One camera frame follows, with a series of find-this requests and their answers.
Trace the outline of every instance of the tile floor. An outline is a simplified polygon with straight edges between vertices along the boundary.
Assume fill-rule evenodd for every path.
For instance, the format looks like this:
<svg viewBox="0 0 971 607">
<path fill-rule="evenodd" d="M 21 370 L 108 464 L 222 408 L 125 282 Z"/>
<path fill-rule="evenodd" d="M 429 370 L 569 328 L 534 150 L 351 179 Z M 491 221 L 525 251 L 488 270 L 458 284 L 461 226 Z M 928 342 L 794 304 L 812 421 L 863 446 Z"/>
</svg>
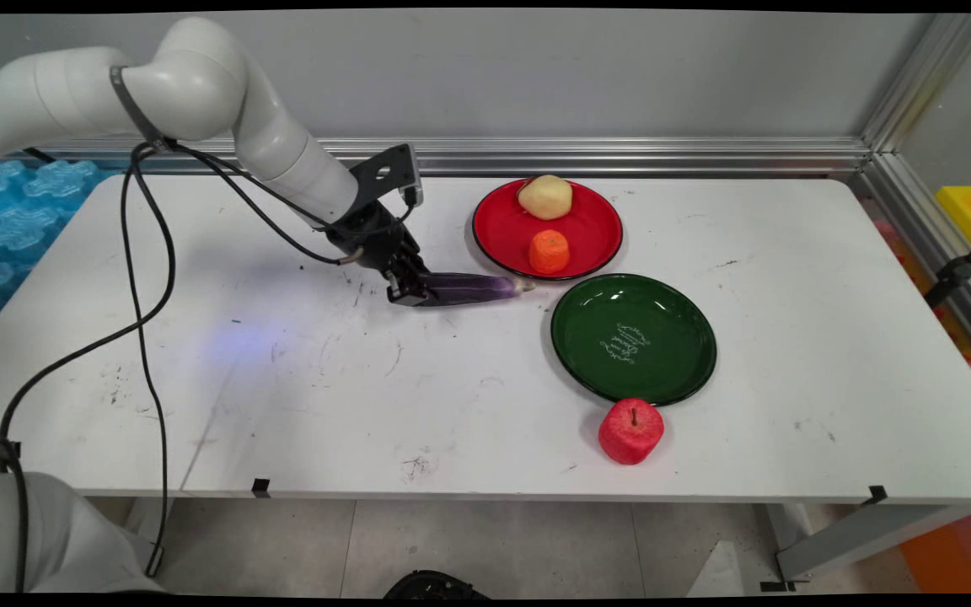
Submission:
<svg viewBox="0 0 971 607">
<path fill-rule="evenodd" d="M 814 508 L 814 528 L 844 511 Z M 438 569 L 493 599 L 669 597 L 686 595 L 718 540 L 736 546 L 745 594 L 775 581 L 770 521 L 748 504 L 179 499 L 158 580 L 176 593 L 367 599 Z M 916 592 L 897 549 L 799 587 L 862 592 Z"/>
</svg>

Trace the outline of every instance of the table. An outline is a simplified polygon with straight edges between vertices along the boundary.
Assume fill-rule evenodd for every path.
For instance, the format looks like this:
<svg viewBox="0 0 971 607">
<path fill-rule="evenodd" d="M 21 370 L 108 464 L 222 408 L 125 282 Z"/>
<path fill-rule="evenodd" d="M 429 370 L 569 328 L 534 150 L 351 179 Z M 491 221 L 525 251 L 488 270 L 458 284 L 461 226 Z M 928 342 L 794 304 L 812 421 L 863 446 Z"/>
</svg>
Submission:
<svg viewBox="0 0 971 607">
<path fill-rule="evenodd" d="M 218 178 L 148 181 L 178 252 L 174 295 L 146 327 L 172 495 L 251 496 L 267 481 L 271 497 L 790 504 L 861 503 L 881 486 L 887 498 L 858 512 L 909 504 L 914 514 L 890 531 L 913 534 L 970 511 L 971 370 L 838 181 L 579 180 L 625 226 L 602 272 L 676 287 L 716 333 L 713 377 L 660 410 L 666 437 L 637 466 L 601 453 L 610 403 L 552 352 L 551 311 L 571 283 L 479 306 L 392 306 L 377 272 L 303 257 Z M 502 273 L 469 219 L 506 181 L 423 180 L 408 226 L 429 268 Z M 134 319 L 121 184 L 93 192 L 1 312 L 0 415 L 32 373 Z M 300 242 L 335 253 L 243 188 Z M 164 287 L 164 246 L 136 188 L 130 213 L 147 309 Z M 26 470 L 86 495 L 158 495 L 158 424 L 136 338 L 46 378 L 11 438 Z"/>
</svg>

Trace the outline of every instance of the blue foam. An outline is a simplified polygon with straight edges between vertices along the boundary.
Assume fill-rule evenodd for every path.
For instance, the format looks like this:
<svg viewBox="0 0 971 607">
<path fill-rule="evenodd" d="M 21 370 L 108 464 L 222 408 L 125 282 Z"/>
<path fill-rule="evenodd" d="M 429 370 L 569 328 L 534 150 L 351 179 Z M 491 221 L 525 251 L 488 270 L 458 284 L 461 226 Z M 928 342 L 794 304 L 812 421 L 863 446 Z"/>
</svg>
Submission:
<svg viewBox="0 0 971 607">
<path fill-rule="evenodd" d="M 89 161 L 0 162 L 0 311 L 96 185 L 120 173 Z"/>
</svg>

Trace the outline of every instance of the red apple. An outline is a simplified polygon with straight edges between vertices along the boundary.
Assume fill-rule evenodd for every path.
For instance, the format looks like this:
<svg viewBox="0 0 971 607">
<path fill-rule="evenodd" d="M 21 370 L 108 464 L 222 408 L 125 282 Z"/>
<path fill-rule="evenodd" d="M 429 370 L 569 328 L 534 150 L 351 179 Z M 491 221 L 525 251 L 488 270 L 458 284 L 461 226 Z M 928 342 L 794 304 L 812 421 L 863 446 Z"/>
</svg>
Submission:
<svg viewBox="0 0 971 607">
<path fill-rule="evenodd" d="M 624 399 L 613 405 L 598 428 L 598 444 L 610 458 L 625 465 L 639 464 L 666 433 L 662 414 L 643 399 Z"/>
</svg>

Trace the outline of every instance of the red plate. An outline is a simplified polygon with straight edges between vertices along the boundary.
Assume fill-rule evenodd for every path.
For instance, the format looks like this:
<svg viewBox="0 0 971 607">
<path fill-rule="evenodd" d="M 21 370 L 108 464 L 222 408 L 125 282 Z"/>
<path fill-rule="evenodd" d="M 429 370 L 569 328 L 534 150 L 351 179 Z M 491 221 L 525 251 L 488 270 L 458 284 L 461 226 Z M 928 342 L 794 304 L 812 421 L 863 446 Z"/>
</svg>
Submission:
<svg viewBox="0 0 971 607">
<path fill-rule="evenodd" d="M 483 197 L 475 210 L 475 242 L 498 266 L 524 277 L 564 281 L 602 269 L 620 249 L 624 228 L 608 200 L 585 185 L 571 184 L 571 211 L 546 222 L 520 207 L 516 192 L 527 180 L 513 181 Z M 542 230 L 556 230 L 567 238 L 571 260 L 555 274 L 531 268 L 531 239 Z"/>
</svg>

